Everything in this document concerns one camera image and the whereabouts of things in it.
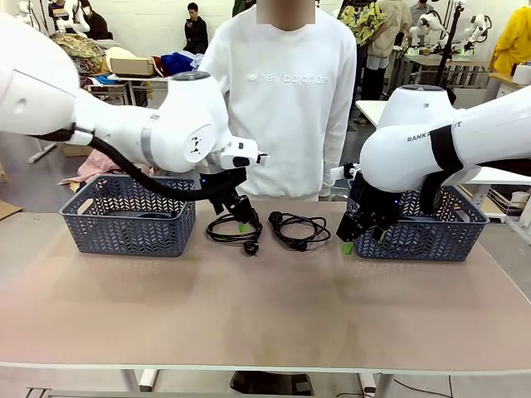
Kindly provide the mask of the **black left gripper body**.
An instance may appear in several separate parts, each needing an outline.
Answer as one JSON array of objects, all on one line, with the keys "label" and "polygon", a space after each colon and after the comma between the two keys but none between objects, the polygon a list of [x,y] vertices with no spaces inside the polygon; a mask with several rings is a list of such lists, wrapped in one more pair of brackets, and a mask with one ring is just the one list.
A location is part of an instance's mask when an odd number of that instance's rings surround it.
[{"label": "black left gripper body", "polygon": [[226,199],[231,195],[238,195],[236,188],[246,180],[246,169],[235,168],[224,170],[219,173],[200,174],[200,184],[202,190],[214,190],[215,192],[208,198]]}]

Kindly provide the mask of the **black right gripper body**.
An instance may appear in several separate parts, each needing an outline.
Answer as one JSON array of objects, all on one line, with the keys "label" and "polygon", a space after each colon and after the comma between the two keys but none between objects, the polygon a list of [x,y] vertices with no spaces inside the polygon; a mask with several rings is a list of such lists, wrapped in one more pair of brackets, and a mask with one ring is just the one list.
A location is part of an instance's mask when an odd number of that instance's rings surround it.
[{"label": "black right gripper body", "polygon": [[362,173],[353,178],[349,198],[356,204],[353,214],[360,226],[393,226],[398,222],[401,193],[371,186]]}]

